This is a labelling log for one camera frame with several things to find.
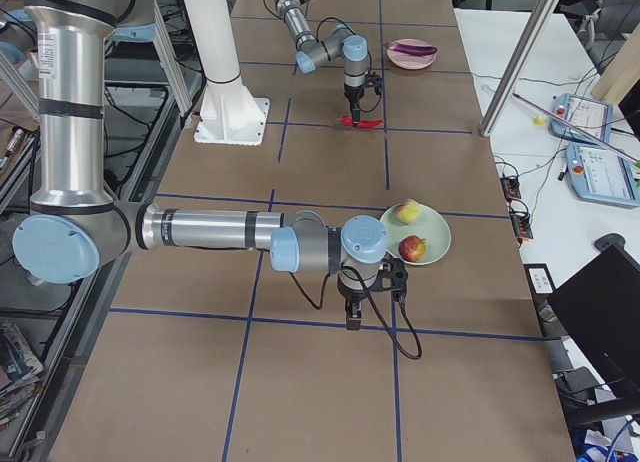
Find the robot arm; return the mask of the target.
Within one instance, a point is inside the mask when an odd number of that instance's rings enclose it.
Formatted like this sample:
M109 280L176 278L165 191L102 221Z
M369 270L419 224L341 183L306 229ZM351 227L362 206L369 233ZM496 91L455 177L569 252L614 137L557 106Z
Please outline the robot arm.
M320 37L318 29L312 30L302 6L311 0L274 0L276 17L282 20L291 34L296 54L296 65L300 72L311 73L334 60L343 61L343 93L349 104L349 113L341 123L355 128L376 128L381 119L364 120L366 110L361 100L372 90L377 97L383 95L382 77L372 70L372 56L365 37L355 32L338 18L331 34Z
M270 101L256 98L242 81L226 0L183 0L202 63L203 104L195 141L258 146ZM311 0L275 0L297 50L303 73L341 57L351 124L359 126L359 100L375 80L366 39L347 25L318 40L301 5ZM156 35L156 0L24 0L37 28L41 185L30 196L30 215L17 226L12 248L17 261L37 279L71 284L124 254L157 247L203 251L268 253L274 270L290 275L316 309L324 302L329 277L345 300L347 330L359 330L362 302L391 334L372 293L390 292L405 322L407 278L404 263L388 256L387 231L368 215L343 227L327 227L313 211L160 208L152 202L158 182L142 182L145 195L118 200L104 184L104 89L107 37L124 29L134 39ZM314 304L297 272L326 275L320 303Z

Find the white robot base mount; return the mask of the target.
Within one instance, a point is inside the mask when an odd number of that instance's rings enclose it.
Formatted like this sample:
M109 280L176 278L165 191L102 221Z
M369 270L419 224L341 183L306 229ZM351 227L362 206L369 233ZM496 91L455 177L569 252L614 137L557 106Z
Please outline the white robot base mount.
M227 0L184 0L206 87L198 143L258 146L270 101L244 85Z

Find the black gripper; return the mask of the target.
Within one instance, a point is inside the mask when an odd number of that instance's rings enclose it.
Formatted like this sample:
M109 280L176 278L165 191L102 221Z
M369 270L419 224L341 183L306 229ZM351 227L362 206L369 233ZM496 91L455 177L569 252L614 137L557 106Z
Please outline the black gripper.
M361 302L367 298L366 292L390 292L392 300L404 308L408 276L405 263L393 256L384 257L378 264L344 261L338 273L338 291L345 299L346 328L361 328Z
M344 73L344 95L349 101L350 122L352 127L358 127L361 119L359 100L364 96L367 89L373 89L374 93L381 98L383 93L382 76L376 72L362 72L352 75Z

